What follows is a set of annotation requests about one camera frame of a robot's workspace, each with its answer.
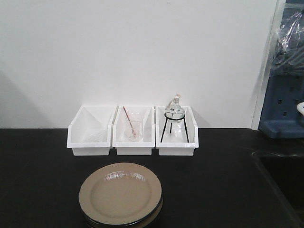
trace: blue plastic crate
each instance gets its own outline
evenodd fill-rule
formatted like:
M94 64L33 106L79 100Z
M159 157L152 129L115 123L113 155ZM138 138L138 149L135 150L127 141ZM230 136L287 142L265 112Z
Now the blue plastic crate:
M296 108L302 101L303 76L269 77L259 130L271 138L304 138L304 116Z

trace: plastic tray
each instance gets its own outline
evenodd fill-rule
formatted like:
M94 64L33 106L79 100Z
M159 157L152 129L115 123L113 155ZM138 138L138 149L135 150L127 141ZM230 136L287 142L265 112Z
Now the plastic tray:
M148 106L125 106L126 111L132 120L136 115L143 122L143 138L139 142L131 142L125 135L129 128L129 122L122 106L118 108L116 119L113 125L113 147L117 155L151 155L155 147L155 125L154 107Z
M188 130L189 142L185 131L184 122L172 125L170 133L170 123L167 123L163 141L161 142L162 131L165 124L164 106L156 106L156 148L159 149L159 155L187 155L192 156L194 149L199 147L199 131L193 112L190 106L182 106L186 111L186 125Z
M67 148L75 156L108 155L116 106L81 106L68 127Z

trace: black metal tripod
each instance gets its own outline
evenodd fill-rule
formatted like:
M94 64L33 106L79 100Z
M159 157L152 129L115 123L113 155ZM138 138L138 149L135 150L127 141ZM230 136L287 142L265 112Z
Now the black metal tripod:
M187 131L187 125L186 125L185 116L186 116L186 115L184 115L184 116L183 116L182 118L180 118L180 119L172 119L172 118L167 117L166 114L165 114L166 122L165 122L165 125L164 125L164 127L163 127L163 131L162 131L162 135L161 135L161 136L162 136L162 137L161 137L161 143L162 143L162 139L163 139L163 134L165 133L165 130L166 130L166 125L167 125L167 121L168 121L168 120L174 120L174 121L177 121L177 120L184 120L184 125L185 125L185 130L186 130L186 136L187 136L187 142L189 143L188 131Z

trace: ceramic plate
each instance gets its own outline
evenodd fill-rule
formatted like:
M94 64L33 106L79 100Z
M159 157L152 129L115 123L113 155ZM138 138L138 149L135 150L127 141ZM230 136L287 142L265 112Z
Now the ceramic plate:
M98 169L85 180L79 203L84 214L96 224L130 225L159 209L162 187L146 167L116 163Z

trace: sink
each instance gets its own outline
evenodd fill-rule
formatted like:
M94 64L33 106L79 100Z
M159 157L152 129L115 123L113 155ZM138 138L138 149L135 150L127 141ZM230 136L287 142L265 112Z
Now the sink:
M304 228L304 156L257 152L253 157L291 219Z

